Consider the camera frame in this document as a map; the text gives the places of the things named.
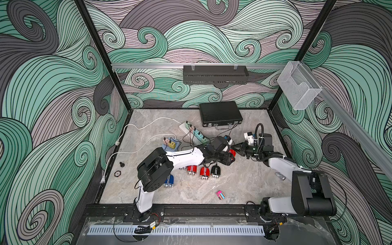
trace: red wire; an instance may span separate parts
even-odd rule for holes
[[[158,222],[161,222],[161,217],[159,217],[156,213],[152,213],[152,214],[155,214],[158,217],[158,219],[159,219]]]

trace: wall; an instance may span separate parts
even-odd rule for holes
[[[304,62],[392,156],[392,5],[388,3],[375,0],[332,10]],[[333,223],[342,243],[391,244],[392,183],[324,99],[318,96],[305,111],[294,111],[282,96],[273,115],[294,159],[326,171],[346,190],[348,209],[341,221]],[[340,217],[344,194],[334,180],[331,185]]]
[[[0,2],[0,241],[69,244],[126,111],[73,0]]]
[[[102,29],[112,62],[240,64],[294,60],[324,1],[86,0],[86,5]],[[239,107],[267,108],[281,71],[251,70],[247,85],[227,87],[184,85],[182,70],[117,72],[133,107],[197,107],[234,100]]]

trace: vent grille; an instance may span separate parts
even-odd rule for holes
[[[137,235],[137,225],[116,225],[116,235]],[[87,235],[113,235],[113,225],[92,225]],[[160,225],[149,235],[177,236],[264,236],[263,226],[259,225]]]

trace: marble floor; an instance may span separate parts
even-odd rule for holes
[[[256,125],[262,123],[264,132],[273,137],[275,151],[284,153],[266,110],[241,110],[240,112],[243,123],[235,127],[230,134],[235,143],[243,142],[243,133],[254,132]],[[213,127],[203,128],[199,110],[136,109],[130,123],[141,128],[159,117],[174,118],[179,122],[187,120],[199,130],[201,129],[207,137],[214,137],[221,132]],[[182,139],[185,133],[178,126],[177,122],[169,119],[159,119],[142,130],[128,126],[119,151],[137,151],[147,139],[156,134],[174,134],[178,139]],[[163,137],[154,137],[137,153],[119,153],[117,155],[100,203],[133,202],[139,191],[134,190],[134,185],[138,180],[136,167],[155,148],[162,145]],[[119,162],[125,163],[125,166],[120,167]],[[221,168],[220,179],[201,180],[199,172],[202,166],[198,166],[198,173],[195,176],[187,175],[185,170],[173,170],[171,174],[174,176],[174,187],[161,187],[156,190],[153,202],[165,204],[245,204],[246,201],[260,203],[263,197],[282,197],[291,194],[291,182],[281,181],[273,169],[260,162],[247,160],[245,157],[237,155],[235,162],[230,166],[220,163],[218,165]],[[114,176],[114,172],[117,170],[121,171],[119,177]],[[219,190],[225,194],[225,199],[218,199],[215,193]]]

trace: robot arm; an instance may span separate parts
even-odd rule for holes
[[[186,151],[165,152],[161,147],[156,148],[137,167],[140,189],[136,206],[139,212],[143,213],[152,207],[155,190],[163,185],[173,169],[211,161],[224,165],[234,162],[233,155],[225,151],[231,142],[230,138],[218,136],[211,144],[198,145]]]
[[[300,216],[333,216],[336,214],[335,200],[325,172],[299,167],[294,160],[274,152],[272,136],[245,133],[245,142],[231,148],[241,156],[255,157],[266,166],[277,170],[292,182],[291,196],[264,198],[263,213],[286,213]]]

